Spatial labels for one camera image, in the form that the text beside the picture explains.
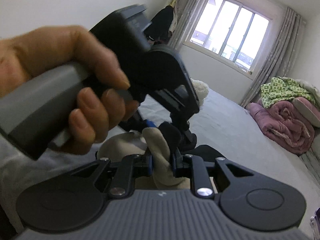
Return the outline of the person's left hand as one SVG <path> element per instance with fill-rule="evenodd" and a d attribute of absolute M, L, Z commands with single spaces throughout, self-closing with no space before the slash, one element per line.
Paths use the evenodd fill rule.
<path fill-rule="evenodd" d="M 130 118 L 139 106 L 139 102 L 124 101 L 117 93 L 129 88 L 129 80 L 113 51 L 87 29 L 79 25 L 41 27 L 2 39 L 1 97 L 69 61 L 91 68 L 109 87 L 101 97 L 89 87 L 80 90 L 76 99 L 78 106 L 69 115 L 72 138 L 57 151 L 83 155 L 93 144 L 103 142 L 109 130 Z"/>

